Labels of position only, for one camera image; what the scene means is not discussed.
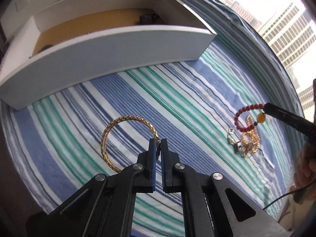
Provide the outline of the right hand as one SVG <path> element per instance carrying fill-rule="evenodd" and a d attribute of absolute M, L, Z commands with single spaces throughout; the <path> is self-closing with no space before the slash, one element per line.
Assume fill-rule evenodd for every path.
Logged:
<path fill-rule="evenodd" d="M 293 179 L 291 190 L 301 189 L 315 181 L 315 146 L 312 144 L 304 144 Z"/>

